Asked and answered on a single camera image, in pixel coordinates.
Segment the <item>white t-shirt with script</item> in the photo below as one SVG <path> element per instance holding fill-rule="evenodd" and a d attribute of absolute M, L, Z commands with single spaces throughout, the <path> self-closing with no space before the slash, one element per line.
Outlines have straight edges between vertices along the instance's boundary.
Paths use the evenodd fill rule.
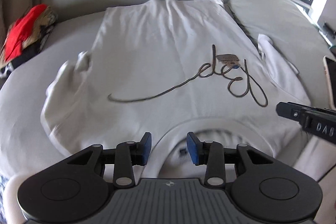
<path fill-rule="evenodd" d="M 197 177 L 186 135 L 246 143 L 294 165 L 308 138 L 276 113 L 310 100 L 298 72 L 260 35 L 253 44 L 222 0 L 149 0 L 106 10 L 89 52 L 64 63 L 46 92 L 42 126 L 64 156 L 152 135 L 137 177 Z"/>

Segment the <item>red and patterned clothes pile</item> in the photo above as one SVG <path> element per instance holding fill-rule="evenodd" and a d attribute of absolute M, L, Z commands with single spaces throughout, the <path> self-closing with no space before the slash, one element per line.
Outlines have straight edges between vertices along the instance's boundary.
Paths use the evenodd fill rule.
<path fill-rule="evenodd" d="M 9 27 L 1 47 L 1 79 L 41 53 L 57 21 L 50 6 L 39 4 Z"/>

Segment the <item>smartphone in beige case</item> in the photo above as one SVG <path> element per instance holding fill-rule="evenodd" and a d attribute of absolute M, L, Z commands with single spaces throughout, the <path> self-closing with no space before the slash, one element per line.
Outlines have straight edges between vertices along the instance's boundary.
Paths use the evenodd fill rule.
<path fill-rule="evenodd" d="M 323 66 L 325 69 L 327 90 L 329 95 L 329 105 L 332 110 L 336 107 L 336 62 L 331 58 L 323 57 Z"/>

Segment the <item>light grey cushion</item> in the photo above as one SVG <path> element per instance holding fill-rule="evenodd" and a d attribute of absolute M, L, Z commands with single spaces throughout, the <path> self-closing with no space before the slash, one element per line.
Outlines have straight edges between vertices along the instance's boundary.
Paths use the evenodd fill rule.
<path fill-rule="evenodd" d="M 291 0 L 230 0 L 229 5 L 250 36 L 269 36 L 291 62 L 334 58 L 318 28 Z"/>

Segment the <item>grey sofa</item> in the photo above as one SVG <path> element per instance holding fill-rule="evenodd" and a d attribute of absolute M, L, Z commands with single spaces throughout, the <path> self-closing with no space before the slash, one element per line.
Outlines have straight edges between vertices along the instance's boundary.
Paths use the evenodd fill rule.
<path fill-rule="evenodd" d="M 1 174 L 9 179 L 3 195 L 1 223 L 23 223 L 16 201 L 20 182 L 29 174 L 61 159 L 47 139 L 40 123 L 45 92 L 60 65 L 80 51 L 91 47 L 102 21 L 104 10 L 111 5 L 135 4 L 139 0 L 34 0 L 55 6 L 61 20 L 46 43 L 45 50 L 15 70 L 1 90 Z M 252 42 L 234 13 L 236 22 Z M 300 59 L 294 64 L 300 72 L 312 103 L 327 105 L 322 61 Z"/>

